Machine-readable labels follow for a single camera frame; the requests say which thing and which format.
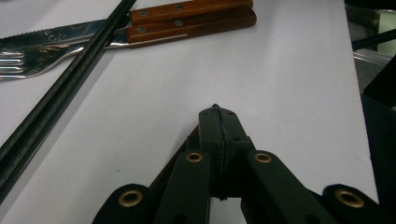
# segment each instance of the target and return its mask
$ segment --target brass grommet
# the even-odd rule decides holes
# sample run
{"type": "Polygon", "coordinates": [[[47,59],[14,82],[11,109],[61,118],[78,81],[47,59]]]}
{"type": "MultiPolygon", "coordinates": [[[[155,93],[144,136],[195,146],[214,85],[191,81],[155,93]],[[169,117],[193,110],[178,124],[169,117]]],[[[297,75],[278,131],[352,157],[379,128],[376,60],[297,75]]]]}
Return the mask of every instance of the brass grommet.
{"type": "Polygon", "coordinates": [[[121,196],[119,197],[119,204],[122,207],[132,207],[132,206],[139,204],[142,201],[142,199],[143,199],[142,192],[140,192],[139,190],[136,190],[136,189],[132,189],[132,190],[125,191],[121,194],[121,196]],[[134,195],[135,198],[132,200],[127,200],[126,197],[129,195],[134,195]]]}
{"type": "Polygon", "coordinates": [[[263,152],[256,153],[256,155],[254,155],[254,159],[256,161],[264,162],[264,163],[272,161],[272,157],[270,157],[270,155],[263,152]]]}
{"type": "Polygon", "coordinates": [[[338,201],[350,207],[361,208],[364,206],[364,201],[361,197],[345,189],[337,190],[335,192],[335,197],[338,201]]]}
{"type": "Polygon", "coordinates": [[[189,153],[186,156],[187,161],[190,161],[190,162],[198,162],[198,161],[201,161],[203,158],[204,158],[204,156],[197,152],[189,153]]]}

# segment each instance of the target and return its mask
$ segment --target rivet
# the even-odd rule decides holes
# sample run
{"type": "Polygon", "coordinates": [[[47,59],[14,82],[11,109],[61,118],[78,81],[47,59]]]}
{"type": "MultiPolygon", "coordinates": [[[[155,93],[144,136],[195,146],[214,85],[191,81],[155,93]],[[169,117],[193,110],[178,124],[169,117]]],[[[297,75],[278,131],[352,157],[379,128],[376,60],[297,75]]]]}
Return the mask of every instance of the rivet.
{"type": "Polygon", "coordinates": [[[146,10],[140,10],[137,13],[139,14],[139,16],[146,16],[148,14],[146,10]]]}
{"type": "Polygon", "coordinates": [[[175,5],[175,8],[176,8],[176,9],[183,9],[183,5],[181,5],[181,4],[176,4],[176,5],[175,5]]]}
{"type": "Polygon", "coordinates": [[[175,26],[182,26],[182,25],[184,25],[184,21],[183,20],[175,20],[174,25],[175,26]]]}
{"type": "Polygon", "coordinates": [[[143,27],[143,26],[137,27],[137,32],[140,33],[140,34],[145,33],[146,32],[146,27],[143,27]]]}

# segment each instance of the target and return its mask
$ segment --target chopsticks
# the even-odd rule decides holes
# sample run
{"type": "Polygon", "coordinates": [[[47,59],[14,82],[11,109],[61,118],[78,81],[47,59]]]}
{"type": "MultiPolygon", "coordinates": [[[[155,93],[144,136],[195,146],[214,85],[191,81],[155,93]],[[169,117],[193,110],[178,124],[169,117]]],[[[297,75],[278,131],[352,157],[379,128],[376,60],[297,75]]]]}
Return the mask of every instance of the chopsticks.
{"type": "Polygon", "coordinates": [[[122,0],[84,50],[64,70],[35,108],[0,148],[0,203],[45,141],[120,27],[135,0],[122,0]]]}

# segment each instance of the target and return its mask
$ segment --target steak knife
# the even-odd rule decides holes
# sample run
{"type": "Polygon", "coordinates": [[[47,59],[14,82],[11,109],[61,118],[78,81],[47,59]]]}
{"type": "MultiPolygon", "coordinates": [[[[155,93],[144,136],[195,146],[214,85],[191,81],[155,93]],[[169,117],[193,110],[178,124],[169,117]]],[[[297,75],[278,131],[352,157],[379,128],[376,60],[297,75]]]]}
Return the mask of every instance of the steak knife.
{"type": "MultiPolygon", "coordinates": [[[[116,43],[132,48],[209,35],[256,23],[251,0],[197,0],[131,10],[115,35],[116,43]]],[[[84,41],[97,32],[105,20],[88,21],[0,39],[0,51],[38,48],[71,41],[84,41]]]]}

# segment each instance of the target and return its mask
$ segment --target table surface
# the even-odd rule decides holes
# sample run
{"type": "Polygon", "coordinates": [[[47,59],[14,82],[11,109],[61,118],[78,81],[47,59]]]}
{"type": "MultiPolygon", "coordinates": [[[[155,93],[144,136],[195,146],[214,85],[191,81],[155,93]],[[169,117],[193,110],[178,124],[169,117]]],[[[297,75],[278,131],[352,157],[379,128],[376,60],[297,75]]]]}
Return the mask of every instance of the table surface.
{"type": "MultiPolygon", "coordinates": [[[[0,1],[0,34],[104,19],[119,2],[0,1]]],[[[342,183],[376,200],[344,2],[253,9],[257,24],[244,30],[109,50],[2,204],[2,223],[91,223],[114,189],[149,185],[214,103],[308,189],[342,183]]],[[[0,144],[70,62],[0,81],[0,144]]],[[[245,223],[239,200],[213,200],[210,223],[245,223]]]]}

